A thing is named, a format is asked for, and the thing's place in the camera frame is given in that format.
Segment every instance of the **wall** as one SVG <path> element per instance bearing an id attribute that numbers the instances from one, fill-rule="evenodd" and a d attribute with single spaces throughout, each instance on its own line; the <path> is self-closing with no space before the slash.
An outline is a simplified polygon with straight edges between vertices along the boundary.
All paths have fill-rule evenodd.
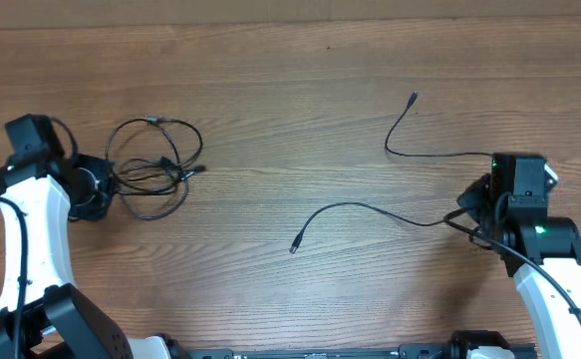
<path id="1" fill-rule="evenodd" d="M 0 29 L 581 15 L 581 0 L 0 0 Z"/>

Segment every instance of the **wooden surface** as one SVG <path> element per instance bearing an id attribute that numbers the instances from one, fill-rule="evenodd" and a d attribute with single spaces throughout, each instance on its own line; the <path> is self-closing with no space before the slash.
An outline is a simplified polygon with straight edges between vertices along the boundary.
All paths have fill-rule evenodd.
<path id="1" fill-rule="evenodd" d="M 581 0 L 0 0 L 0 30 L 581 15 Z"/>
<path id="2" fill-rule="evenodd" d="M 394 147 L 541 152 L 562 178 L 551 213 L 581 231 L 581 17 L 0 32 L 0 166 L 3 124 L 26 113 L 63 119 L 99 156 L 132 117 L 200 129 L 209 171 L 174 215 L 142 222 L 116 198 L 105 221 L 70 225 L 79 287 L 130 336 L 241 350 L 390 346 L 455 329 L 535 341 L 503 263 L 447 227 L 334 209 L 288 253 L 322 205 L 431 221 L 488 170 L 483 158 L 384 155 L 412 91 Z M 150 135 L 133 150 L 156 158 L 163 143 Z M 2 242 L 0 217 L 0 290 Z"/>

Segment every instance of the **black cable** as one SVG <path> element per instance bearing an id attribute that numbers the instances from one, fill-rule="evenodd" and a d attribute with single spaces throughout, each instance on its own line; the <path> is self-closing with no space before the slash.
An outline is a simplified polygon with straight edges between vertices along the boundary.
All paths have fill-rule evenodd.
<path id="1" fill-rule="evenodd" d="M 416 225 L 416 226 L 428 227 L 428 226 L 433 226 L 433 225 L 443 223 L 443 220 L 438 220 L 438 221 L 432 222 L 432 223 L 419 223 L 419 222 L 407 219 L 405 217 L 402 217 L 398 214 L 388 212 L 384 209 L 376 208 L 376 207 L 371 206 L 369 204 L 365 204 L 365 203 L 361 203 L 361 202 L 338 202 L 338 203 L 328 204 L 324 207 L 321 207 L 319 210 L 315 211 L 314 213 L 312 213 L 312 215 L 310 215 L 310 217 L 305 222 L 305 224 L 303 224 L 303 228 L 301 228 L 301 231 L 299 232 L 299 234 L 297 234 L 297 236 L 294 238 L 294 241 L 292 242 L 292 246 L 290 247 L 290 253 L 294 254 L 297 251 L 297 249 L 299 249 L 299 245 L 301 245 L 301 240 L 303 240 L 303 234 L 306 231 L 306 228 L 308 227 L 308 224 L 310 224 L 312 219 L 314 219 L 319 213 L 321 213 L 322 211 L 324 211 L 326 209 L 336 207 L 336 206 L 341 206 L 341 205 L 358 205 L 358 206 L 361 206 L 361 207 L 364 207 L 367 209 L 371 209 L 371 210 L 378 212 L 382 215 L 386 215 L 386 216 L 391 217 L 391 218 L 402 220 L 405 223 L 409 223 L 409 224 Z"/>
<path id="2" fill-rule="evenodd" d="M 578 319 L 578 323 L 580 323 L 580 328 L 581 328 L 581 309 L 576 305 L 576 303 L 573 301 L 573 299 L 571 299 L 571 297 L 569 296 L 567 291 L 560 284 L 558 284 L 558 282 L 551 275 L 549 275 L 549 273 L 547 273 L 544 269 L 542 269 L 538 264 L 532 262 L 531 260 L 529 260 L 529 258 L 527 258 L 526 256 L 522 255 L 521 253 L 517 252 L 516 250 L 512 249 L 511 247 L 509 247 L 505 244 L 502 244 L 500 242 L 497 242 L 493 239 L 485 238 L 479 232 L 477 232 L 473 229 L 469 229 L 463 225 L 460 225 L 460 224 L 452 221 L 452 219 L 454 219 L 454 218 L 456 218 L 456 217 L 458 217 L 466 212 L 467 212 L 467 210 L 464 208 L 457 209 L 451 213 L 448 213 L 443 218 L 443 221 L 447 225 L 449 225 L 450 227 L 452 227 L 454 229 L 458 229 L 461 232 L 467 233 L 469 236 L 475 236 L 478 239 L 486 241 L 491 246 L 496 247 L 496 248 L 500 249 L 501 251 L 504 251 L 510 255 L 515 256 L 516 258 L 520 259 L 525 264 L 529 265 L 535 271 L 537 271 L 540 275 L 542 275 L 543 278 L 545 278 L 549 282 L 549 284 L 551 284 L 554 287 L 554 289 L 556 289 L 558 294 L 560 294 L 560 296 L 562 296 L 562 298 L 565 300 L 565 302 L 567 302 L 567 304 L 569 305 L 569 313 L 576 316 L 576 318 Z"/>
<path id="3" fill-rule="evenodd" d="M 71 130 L 69 130 L 69 127 L 67 127 L 62 121 L 60 121 L 60 119 L 56 118 L 49 119 L 54 124 L 58 124 L 62 129 L 64 129 L 64 131 L 66 131 L 67 135 L 69 135 L 69 140 L 71 141 L 71 157 L 69 158 L 69 161 L 71 162 L 71 166 L 74 166 L 75 162 L 78 160 L 78 156 L 80 155 L 80 150 L 78 149 L 78 142 L 73 137 L 73 133 L 71 132 Z"/>
<path id="4" fill-rule="evenodd" d="M 21 359 L 22 342 L 26 343 L 25 338 L 22 337 L 22 309 L 24 308 L 24 301 L 26 299 L 27 293 L 27 263 L 29 254 L 29 240 L 27 237 L 27 223 L 24 219 L 24 213 L 20 207 L 13 201 L 0 197 L 0 202 L 8 204 L 15 211 L 15 215 L 18 217 L 20 222 L 20 238 L 21 238 L 21 250 L 20 250 L 20 277 L 18 278 L 18 283 L 20 285 L 18 290 L 18 304 L 15 309 L 15 319 L 13 324 L 13 347 L 15 351 L 15 359 Z"/>
<path id="5" fill-rule="evenodd" d="M 451 158 L 451 157 L 459 157 L 459 156 L 487 156 L 487 157 L 492 157 L 492 154 L 488 154 L 488 153 L 484 153 L 484 152 L 463 152 L 463 153 L 453 153 L 453 154 L 437 154 L 437 155 L 431 155 L 431 154 L 404 154 L 404 153 L 397 152 L 397 151 L 394 151 L 394 150 L 390 149 L 389 142 L 390 142 L 390 136 L 392 135 L 392 132 L 397 127 L 397 125 L 401 122 L 401 120 L 406 115 L 406 113 L 408 112 L 408 110 L 410 109 L 410 107 L 417 100 L 417 97 L 418 96 L 419 96 L 418 93 L 416 93 L 416 92 L 412 93 L 412 95 L 410 96 L 410 99 L 408 100 L 408 105 L 406 106 L 406 109 L 403 111 L 403 113 L 399 116 L 399 118 L 397 119 L 397 121 L 392 125 L 392 127 L 388 131 L 388 135 L 386 136 L 386 141 L 384 143 L 384 149 L 385 149 L 386 152 L 388 152 L 390 154 L 393 154 L 393 155 L 402 156 L 402 157 L 408 157 L 408 158 Z"/>
<path id="6" fill-rule="evenodd" d="M 120 195 L 122 203 L 127 208 L 127 210 L 135 217 L 143 220 L 155 220 L 164 218 L 167 215 L 176 211 L 186 200 L 189 191 L 188 179 L 191 176 L 204 171 L 204 167 L 192 168 L 192 165 L 194 165 L 195 161 L 199 158 L 201 150 L 203 149 L 203 140 L 201 139 L 201 133 L 195 126 L 182 120 L 164 119 L 164 118 L 132 119 L 117 126 L 109 136 L 105 150 L 105 159 L 107 161 L 110 160 L 111 144 L 116 134 L 123 127 L 137 122 L 144 122 L 147 123 L 148 125 L 155 126 L 161 130 L 161 133 L 164 135 L 164 137 L 168 141 L 168 144 L 170 145 L 170 148 L 172 149 L 174 161 L 164 156 L 162 156 L 159 160 L 130 159 L 124 161 L 119 166 L 118 171 L 113 169 L 113 176 L 115 177 L 118 186 L 117 194 Z M 177 124 L 191 129 L 196 134 L 199 142 L 197 150 L 194 152 L 194 154 L 185 161 L 182 161 L 179 157 L 179 151 L 177 150 L 177 146 L 174 144 L 174 141 L 170 137 L 170 134 L 168 133 L 166 128 L 162 126 L 162 124 Z M 152 187 L 142 185 L 142 182 L 146 180 L 152 180 L 157 178 L 164 178 L 166 184 Z M 178 192 L 179 185 L 182 182 L 184 189 L 179 199 L 175 202 L 175 204 L 173 204 L 168 209 L 158 214 L 154 215 L 140 214 L 133 209 L 133 207 L 131 206 L 130 202 L 127 199 L 127 196 L 175 194 Z"/>

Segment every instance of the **wooden table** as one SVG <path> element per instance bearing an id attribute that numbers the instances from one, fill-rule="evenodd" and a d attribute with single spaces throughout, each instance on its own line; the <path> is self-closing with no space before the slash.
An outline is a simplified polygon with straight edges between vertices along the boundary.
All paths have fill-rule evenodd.
<path id="1" fill-rule="evenodd" d="M 140 221 L 117 198 L 105 221 L 70 225 L 80 289 L 129 336 L 240 350 L 444 341 L 455 329 L 535 341 L 503 263 L 448 227 L 333 209 L 288 253 L 322 205 L 432 221 L 488 171 L 485 158 L 385 156 L 413 91 L 395 148 L 543 153 L 562 178 L 550 212 L 581 230 L 581 17 L 0 32 L 0 166 L 3 124 L 26 113 L 61 118 L 97 156 L 132 117 L 199 128 L 209 171 L 175 214 Z M 156 158 L 162 139 L 132 148 Z M 2 242 L 0 217 L 0 290 Z"/>

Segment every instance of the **table top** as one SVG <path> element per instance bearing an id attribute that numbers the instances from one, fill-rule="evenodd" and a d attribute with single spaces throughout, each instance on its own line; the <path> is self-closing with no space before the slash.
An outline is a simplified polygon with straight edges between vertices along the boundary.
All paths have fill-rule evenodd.
<path id="1" fill-rule="evenodd" d="M 115 198 L 106 220 L 69 226 L 78 287 L 129 336 L 239 350 L 393 346 L 457 329 L 535 342 L 503 263 L 448 227 L 337 208 L 288 253 L 323 205 L 432 221 L 488 171 L 486 158 L 385 155 L 413 91 L 394 148 L 545 154 L 562 179 L 550 213 L 581 231 L 581 17 L 0 32 L 0 167 L 3 125 L 27 113 L 62 119 L 95 156 L 134 117 L 201 131 L 208 171 L 176 213 L 141 221 Z M 130 152 L 164 153 L 140 133 Z M 3 237 L 0 217 L 0 291 Z"/>

